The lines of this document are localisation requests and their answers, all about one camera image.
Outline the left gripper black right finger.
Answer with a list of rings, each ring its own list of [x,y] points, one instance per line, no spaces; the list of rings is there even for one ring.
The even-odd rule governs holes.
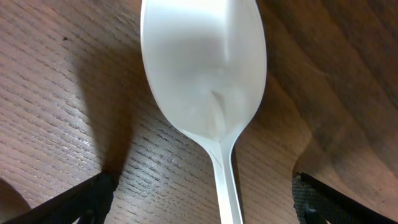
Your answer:
[[[397,224],[303,172],[292,179],[292,196],[301,224]]]

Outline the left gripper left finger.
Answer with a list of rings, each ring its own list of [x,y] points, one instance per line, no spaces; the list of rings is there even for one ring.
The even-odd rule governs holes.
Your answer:
[[[114,198],[116,183],[100,172],[5,224],[103,224]]]

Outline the white plastic spoon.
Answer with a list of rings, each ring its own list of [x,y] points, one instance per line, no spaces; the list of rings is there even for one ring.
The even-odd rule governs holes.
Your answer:
[[[267,73],[256,1],[143,1],[140,32],[156,103],[209,155],[221,222],[242,223],[232,153],[259,108]]]

